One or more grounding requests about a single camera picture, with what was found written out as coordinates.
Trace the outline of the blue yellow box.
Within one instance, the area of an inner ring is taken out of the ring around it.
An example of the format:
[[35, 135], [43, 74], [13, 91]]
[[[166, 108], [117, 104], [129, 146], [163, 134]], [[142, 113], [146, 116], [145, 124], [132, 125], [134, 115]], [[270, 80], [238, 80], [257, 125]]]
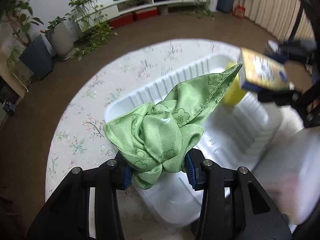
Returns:
[[262, 90], [289, 90], [290, 82], [281, 63], [244, 47], [241, 48], [238, 61], [242, 63], [239, 84], [243, 90], [255, 93]]

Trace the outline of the yellow rectangular sponge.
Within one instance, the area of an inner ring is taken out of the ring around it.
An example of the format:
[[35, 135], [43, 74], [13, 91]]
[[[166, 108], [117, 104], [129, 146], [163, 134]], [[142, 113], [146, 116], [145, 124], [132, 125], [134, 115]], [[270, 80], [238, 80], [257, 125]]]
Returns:
[[243, 90], [240, 86], [239, 74], [237, 74], [227, 93], [222, 98], [222, 103], [227, 107], [234, 107], [245, 97], [246, 94], [247, 91]]

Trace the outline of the green floral cloth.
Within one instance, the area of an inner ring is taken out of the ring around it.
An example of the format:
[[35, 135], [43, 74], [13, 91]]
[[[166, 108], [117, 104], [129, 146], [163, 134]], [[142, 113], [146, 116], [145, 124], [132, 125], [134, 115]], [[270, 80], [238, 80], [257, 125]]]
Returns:
[[186, 153], [201, 140], [203, 123], [241, 68], [237, 63], [224, 72], [180, 82], [159, 103], [144, 103], [104, 125], [107, 139], [134, 169], [139, 188], [152, 188], [162, 172], [185, 170]]

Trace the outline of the beige curtain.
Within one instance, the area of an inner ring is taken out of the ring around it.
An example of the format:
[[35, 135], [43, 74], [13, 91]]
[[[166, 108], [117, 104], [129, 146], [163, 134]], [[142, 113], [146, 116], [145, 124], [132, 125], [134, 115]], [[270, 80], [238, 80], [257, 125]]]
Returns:
[[277, 40], [288, 40], [300, 9], [300, 0], [235, 0], [245, 8], [245, 17]]

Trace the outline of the white plastic tray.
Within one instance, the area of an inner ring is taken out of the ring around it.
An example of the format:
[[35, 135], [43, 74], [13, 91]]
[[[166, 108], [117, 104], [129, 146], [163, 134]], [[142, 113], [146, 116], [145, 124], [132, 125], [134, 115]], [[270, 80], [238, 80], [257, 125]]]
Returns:
[[134, 169], [133, 183], [156, 219], [174, 227], [199, 218], [202, 195], [187, 179], [186, 152], [221, 167], [252, 170], [280, 128], [277, 107], [247, 93], [226, 106], [239, 67], [215, 53], [134, 90], [105, 110], [104, 133]]

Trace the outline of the red gift bag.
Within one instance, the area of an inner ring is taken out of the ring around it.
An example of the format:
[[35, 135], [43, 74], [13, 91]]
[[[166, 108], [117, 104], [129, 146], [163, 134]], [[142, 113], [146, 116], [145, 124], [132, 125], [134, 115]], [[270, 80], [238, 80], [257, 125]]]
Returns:
[[244, 19], [245, 11], [246, 11], [246, 8], [244, 6], [237, 4], [233, 10], [233, 16], [239, 19]]

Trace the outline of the white translucent container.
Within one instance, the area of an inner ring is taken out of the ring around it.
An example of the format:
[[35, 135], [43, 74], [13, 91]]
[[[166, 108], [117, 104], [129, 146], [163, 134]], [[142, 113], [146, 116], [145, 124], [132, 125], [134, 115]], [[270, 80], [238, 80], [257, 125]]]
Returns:
[[253, 174], [292, 224], [304, 223], [319, 200], [319, 127], [269, 148]]

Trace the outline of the floral white tablecloth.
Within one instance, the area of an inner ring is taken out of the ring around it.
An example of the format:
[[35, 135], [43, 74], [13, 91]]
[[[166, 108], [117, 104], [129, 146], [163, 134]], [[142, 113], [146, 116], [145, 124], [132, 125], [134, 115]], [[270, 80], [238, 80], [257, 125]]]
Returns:
[[[170, 40], [127, 53], [104, 66], [72, 98], [54, 133], [46, 171], [49, 197], [74, 167], [98, 167], [116, 155], [106, 139], [104, 113], [118, 99], [169, 73], [174, 77], [140, 92], [137, 99], [159, 102], [181, 79], [208, 72], [218, 73], [238, 58], [240, 49], [218, 41]], [[249, 154], [242, 165], [255, 164], [267, 146], [294, 135], [303, 128], [298, 114], [289, 107], [262, 104], [248, 93], [234, 108], [217, 108], [202, 143], [212, 150], [216, 162], [233, 165]]]

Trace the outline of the dark blue planter right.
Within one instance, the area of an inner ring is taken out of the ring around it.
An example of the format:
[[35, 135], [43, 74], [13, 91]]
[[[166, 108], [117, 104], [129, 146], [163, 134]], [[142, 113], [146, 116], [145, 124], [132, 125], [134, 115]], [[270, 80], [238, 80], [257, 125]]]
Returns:
[[223, 13], [230, 13], [233, 9], [234, 0], [218, 0], [217, 10]]

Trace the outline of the red storage box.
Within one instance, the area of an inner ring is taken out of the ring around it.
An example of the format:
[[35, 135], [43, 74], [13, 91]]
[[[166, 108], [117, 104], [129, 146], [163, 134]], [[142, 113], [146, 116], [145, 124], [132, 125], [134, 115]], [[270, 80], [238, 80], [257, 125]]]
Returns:
[[146, 8], [142, 10], [137, 10], [134, 12], [129, 12], [123, 14], [114, 19], [108, 21], [111, 28], [119, 28], [136, 21], [141, 21], [147, 18], [156, 17], [158, 15], [158, 10], [156, 7]]

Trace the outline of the dark blue square planter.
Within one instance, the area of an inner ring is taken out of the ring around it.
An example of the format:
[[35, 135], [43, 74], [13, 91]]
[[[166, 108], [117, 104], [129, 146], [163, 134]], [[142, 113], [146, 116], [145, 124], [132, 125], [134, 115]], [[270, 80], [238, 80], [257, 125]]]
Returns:
[[46, 47], [42, 35], [35, 38], [19, 57], [35, 76], [43, 80], [54, 68], [54, 61]]

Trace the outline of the grey ribbed planter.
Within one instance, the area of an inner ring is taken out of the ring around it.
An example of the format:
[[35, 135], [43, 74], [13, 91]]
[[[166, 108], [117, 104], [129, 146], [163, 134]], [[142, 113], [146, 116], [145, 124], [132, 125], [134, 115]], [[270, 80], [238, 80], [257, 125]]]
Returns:
[[74, 53], [74, 43], [63, 22], [46, 32], [45, 37], [62, 60], [67, 60]]

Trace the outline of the white tv console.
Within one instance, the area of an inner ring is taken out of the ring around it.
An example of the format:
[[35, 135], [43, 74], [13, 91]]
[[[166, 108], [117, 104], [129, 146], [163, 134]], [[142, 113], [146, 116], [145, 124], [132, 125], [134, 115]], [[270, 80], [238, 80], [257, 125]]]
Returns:
[[85, 10], [86, 15], [76, 18], [76, 22], [80, 23], [87, 19], [90, 24], [93, 24], [100, 19], [111, 20], [129, 12], [146, 8], [171, 4], [205, 3], [206, 1], [207, 0], [112, 0], [111, 2], [97, 5], [89, 11]]

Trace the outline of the trailing green plant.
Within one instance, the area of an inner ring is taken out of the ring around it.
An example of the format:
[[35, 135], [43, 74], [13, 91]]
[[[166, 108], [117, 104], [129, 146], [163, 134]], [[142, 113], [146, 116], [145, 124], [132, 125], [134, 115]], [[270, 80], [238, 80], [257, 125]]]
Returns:
[[81, 61], [109, 41], [113, 28], [97, 0], [70, 0], [68, 5], [71, 10], [65, 16], [81, 31], [85, 43], [75, 48], [72, 58]]

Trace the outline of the tall leafy plant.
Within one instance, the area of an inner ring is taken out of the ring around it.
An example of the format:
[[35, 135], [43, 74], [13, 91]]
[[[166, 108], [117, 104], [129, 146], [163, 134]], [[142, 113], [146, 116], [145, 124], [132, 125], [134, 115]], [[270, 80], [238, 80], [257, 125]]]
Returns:
[[9, 47], [7, 65], [14, 68], [23, 51], [38, 37], [32, 38], [32, 26], [39, 26], [43, 22], [34, 15], [29, 0], [7, 0], [1, 11], [1, 23], [8, 26], [11, 31], [11, 45]]

